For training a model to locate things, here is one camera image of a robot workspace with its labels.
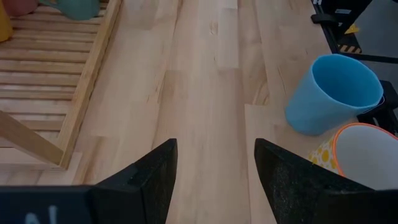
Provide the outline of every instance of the wooden dish rack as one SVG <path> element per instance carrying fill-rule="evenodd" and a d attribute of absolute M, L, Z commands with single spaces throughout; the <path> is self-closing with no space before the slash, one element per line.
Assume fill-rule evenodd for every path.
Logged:
<path fill-rule="evenodd" d="M 0 168 L 67 169 L 121 0 L 72 21 L 39 6 L 0 43 Z"/>

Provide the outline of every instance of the yellow polka dot cup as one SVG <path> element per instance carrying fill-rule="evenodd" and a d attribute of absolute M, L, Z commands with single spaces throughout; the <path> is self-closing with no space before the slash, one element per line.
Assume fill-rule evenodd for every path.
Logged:
<path fill-rule="evenodd" d="M 398 188 L 398 138 L 377 126 L 348 124 L 308 160 L 375 190 Z"/>

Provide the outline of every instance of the black metal stand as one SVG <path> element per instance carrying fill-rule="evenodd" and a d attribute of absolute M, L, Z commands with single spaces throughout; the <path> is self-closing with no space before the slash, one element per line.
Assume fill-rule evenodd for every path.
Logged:
<path fill-rule="evenodd" d="M 355 54 L 341 52 L 339 43 L 346 30 L 362 14 L 372 0 L 322 0 L 322 4 L 314 4 L 315 15 L 311 16 L 313 23 L 320 24 L 325 34 L 329 48 L 334 54 L 343 54 L 357 60 L 381 63 L 398 63 L 398 58 L 378 55 Z"/>
<path fill-rule="evenodd" d="M 278 224 L 398 222 L 398 190 L 370 189 L 264 139 L 254 158 Z"/>
<path fill-rule="evenodd" d="M 169 139 L 96 185 L 0 187 L 1 223 L 165 223 L 177 171 Z"/>

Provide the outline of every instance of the wooden slat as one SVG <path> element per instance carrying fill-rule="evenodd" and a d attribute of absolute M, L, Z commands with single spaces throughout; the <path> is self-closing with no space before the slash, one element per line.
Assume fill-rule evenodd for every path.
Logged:
<path fill-rule="evenodd" d="M 52 170 L 43 171 L 37 181 L 37 185 L 71 185 L 77 174 L 79 174 L 80 161 L 83 153 L 74 152 L 68 170 L 64 172 L 54 172 Z"/>
<path fill-rule="evenodd" d="M 59 32 L 82 32 L 95 34 L 98 31 L 98 25 L 91 24 L 67 24 L 62 22 L 37 22 L 37 21 L 11 21 L 15 29 L 30 29 L 41 31 L 59 31 Z"/>
<path fill-rule="evenodd" d="M 7 139 L 0 137 L 0 150 L 5 147 L 14 147 L 14 144 L 9 142 Z"/>
<path fill-rule="evenodd" d="M 62 14 L 58 9 L 54 9 L 50 6 L 39 6 L 34 13 L 44 13 L 44 14 Z M 104 16 L 105 10 L 100 10 L 98 16 Z"/>
<path fill-rule="evenodd" d="M 12 18 L 12 20 L 27 20 L 27 21 L 45 21 L 45 22 L 65 22 L 65 23 L 72 23 L 72 24 L 96 24 L 100 25 L 102 18 L 95 17 L 86 21 L 74 21 L 71 20 L 63 15 L 51 15 L 51 14 L 28 14 L 24 16 L 19 16 Z"/>
<path fill-rule="evenodd" d="M 34 13 L 62 14 L 61 11 L 50 6 L 39 6 Z"/>
<path fill-rule="evenodd" d="M 0 98 L 4 99 L 36 99 L 36 100 L 71 100 L 72 91 L 45 90 L 0 90 Z"/>
<path fill-rule="evenodd" d="M 0 136 L 18 146 L 18 150 L 44 162 L 58 165 L 63 151 L 0 111 Z"/>
<path fill-rule="evenodd" d="M 67 52 L 26 52 L 25 50 L 4 49 L 0 51 L 0 59 L 3 60 L 30 60 L 38 62 L 76 62 L 85 63 L 88 53 Z"/>
<path fill-rule="evenodd" d="M 44 114 L 44 115 L 64 115 L 70 107 L 67 105 L 38 105 L 32 103 L 0 103 L 0 111 L 9 114 Z"/>
<path fill-rule="evenodd" d="M 34 131 L 59 131 L 62 128 L 62 121 L 36 121 L 21 120 L 23 125 Z"/>
<path fill-rule="evenodd" d="M 101 3 L 99 4 L 99 8 L 100 8 L 100 9 L 106 9 L 107 6 L 108 6 L 108 3 L 106 3 L 106 2 L 101 2 Z"/>
<path fill-rule="evenodd" d="M 29 65 L 29 64 L 0 64 L 0 72 L 30 72 L 30 73 L 58 73 L 67 75 L 80 75 L 83 65 L 76 63 L 71 66 L 64 65 Z"/>
<path fill-rule="evenodd" d="M 33 40 L 13 40 L 0 44 L 0 49 L 58 50 L 66 52 L 90 52 L 91 43 L 37 42 Z"/>
<path fill-rule="evenodd" d="M 0 77 L 4 85 L 34 85 L 34 86 L 77 86 L 79 77 Z"/>
<path fill-rule="evenodd" d="M 38 30 L 15 30 L 12 36 L 15 39 L 30 40 L 59 40 L 70 42 L 94 42 L 95 34 L 52 32 Z"/>
<path fill-rule="evenodd" d="M 101 24 L 93 50 L 87 59 L 78 86 L 76 87 L 75 97 L 72 101 L 71 111 L 66 115 L 58 139 L 57 145 L 65 152 L 61 167 L 67 167 L 72 156 L 73 147 L 78 136 L 78 129 L 83 121 L 84 114 L 88 106 L 89 97 L 94 88 L 94 82 L 100 69 L 101 61 L 104 56 L 106 46 L 112 33 L 113 25 L 116 21 L 121 0 L 112 0 L 108 4 L 104 21 Z"/>
<path fill-rule="evenodd" d="M 0 160 L 0 170 L 9 171 L 10 177 L 7 179 L 6 185 L 34 185 L 40 174 L 41 170 L 49 170 L 49 172 L 59 171 L 62 172 L 65 169 L 57 167 L 53 164 L 37 163 L 37 162 L 20 162 L 20 161 L 9 161 L 4 162 Z"/>
<path fill-rule="evenodd" d="M 54 165 L 42 162 L 14 147 L 15 144 L 11 144 L 9 147 L 3 147 L 0 149 L 0 170 L 1 171 L 26 171 L 35 169 L 50 169 Z M 25 181 L 29 182 L 30 178 L 36 179 L 36 175 L 22 175 L 22 172 L 12 173 L 9 176 L 6 184 L 24 184 Z"/>

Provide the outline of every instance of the cup rim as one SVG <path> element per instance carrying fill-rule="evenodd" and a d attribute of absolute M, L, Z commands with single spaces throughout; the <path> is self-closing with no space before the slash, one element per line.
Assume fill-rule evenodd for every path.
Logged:
<path fill-rule="evenodd" d="M 386 131 L 386 130 L 380 128 L 380 127 L 377 127 L 377 126 L 375 126 L 375 125 L 372 125 L 372 124 L 366 124 L 366 123 L 355 122 L 355 123 L 351 123 L 351 124 L 346 124 L 346 125 L 344 125 L 343 127 L 341 127 L 341 128 L 337 131 L 337 133 L 336 133 L 335 136 L 333 137 L 333 144 L 332 144 L 332 147 L 331 147 L 332 156 L 333 156 L 333 159 L 334 159 L 335 162 L 336 162 L 336 167 L 337 167 L 338 173 L 339 173 L 339 175 L 341 175 L 341 176 L 343 176 L 343 177 L 346 177 L 346 176 L 344 175 L 344 172 L 343 172 L 343 170 L 341 169 L 340 164 L 338 163 L 338 160 L 337 160 L 337 156 L 336 156 L 336 143 L 337 143 L 337 139 L 338 139 L 339 135 L 340 135 L 344 130 L 346 130 L 347 128 L 352 127 L 352 126 L 368 126 L 368 127 L 371 127 L 371 128 L 376 128 L 376 129 L 378 129 L 378 130 L 380 130 L 380 131 L 382 131 L 382 132 L 384 132 L 384 133 L 390 135 L 391 137 L 393 137 L 394 139 L 396 139 L 396 140 L 398 141 L 398 137 L 397 137 L 397 136 L 391 134 L 390 132 L 388 132 L 388 131 Z"/>
<path fill-rule="evenodd" d="M 333 97 L 331 97 L 331 96 L 330 96 L 329 94 L 327 94 L 325 91 L 323 91 L 322 88 L 318 85 L 318 83 L 317 83 L 317 81 L 316 81 L 316 79 L 315 79 L 315 76 L 314 76 L 314 74 L 313 74 L 313 66 L 314 66 L 315 63 L 317 63 L 321 58 L 327 58 L 327 57 L 345 58 L 345 59 L 347 59 L 347 60 L 350 60 L 350 61 L 352 61 L 352 62 L 354 62 L 354 63 L 357 63 L 357 64 L 359 64 L 360 66 L 364 67 L 365 70 L 369 71 L 369 73 L 371 74 L 371 76 L 373 77 L 373 79 L 375 79 L 376 81 L 378 81 L 379 88 L 381 89 L 380 100 L 381 100 L 381 98 L 382 98 L 382 96 L 383 96 L 383 94 L 384 94 L 384 90 L 383 90 L 383 87 L 381 86 L 381 83 L 380 83 L 379 78 L 378 78 L 377 75 L 376 75 L 370 68 L 368 68 L 366 65 L 364 65 L 364 64 L 361 63 L 360 61 L 358 61 L 358 60 L 356 60 L 356 59 L 353 59 L 353 58 L 351 58 L 351 57 L 347 57 L 347 56 L 340 55 L 340 54 L 328 54 L 328 55 L 321 55 L 321 56 L 317 57 L 317 59 L 315 59 L 315 60 L 313 61 L 313 63 L 311 64 L 311 67 L 310 67 L 311 77 L 313 78 L 313 82 L 315 83 L 315 85 L 317 86 L 317 88 L 318 88 L 323 94 L 325 94 L 325 96 L 326 96 L 327 98 L 329 98 L 331 101 L 333 101 L 333 102 L 335 102 L 335 103 L 338 103 L 338 104 L 343 105 L 343 106 L 350 106 L 350 107 L 352 107 L 352 108 L 354 108 L 354 109 L 363 109 L 363 108 L 375 107 L 375 106 L 377 106 L 377 105 L 379 104 L 380 100 L 377 101 L 377 102 L 375 102 L 375 103 L 373 103 L 372 105 L 368 105 L 368 106 L 353 106 L 353 105 L 349 105 L 349 104 L 340 102 L 340 101 L 334 99 Z"/>

